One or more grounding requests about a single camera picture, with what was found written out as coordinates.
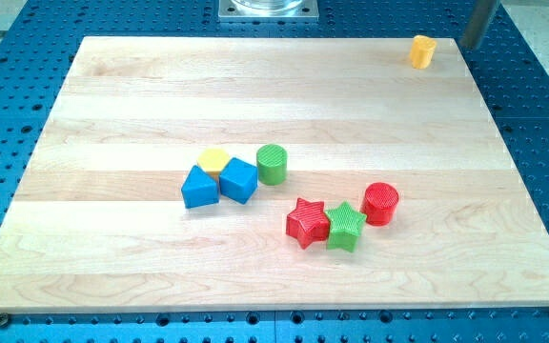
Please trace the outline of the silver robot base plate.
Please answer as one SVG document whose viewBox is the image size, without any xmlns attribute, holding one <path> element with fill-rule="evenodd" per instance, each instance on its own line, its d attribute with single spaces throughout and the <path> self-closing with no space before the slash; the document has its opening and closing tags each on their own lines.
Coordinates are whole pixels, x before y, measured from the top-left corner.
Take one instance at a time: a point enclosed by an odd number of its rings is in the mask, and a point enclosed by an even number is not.
<svg viewBox="0 0 549 343">
<path fill-rule="evenodd" d="M 317 0 L 219 0 L 220 22 L 314 22 L 319 18 Z"/>
</svg>

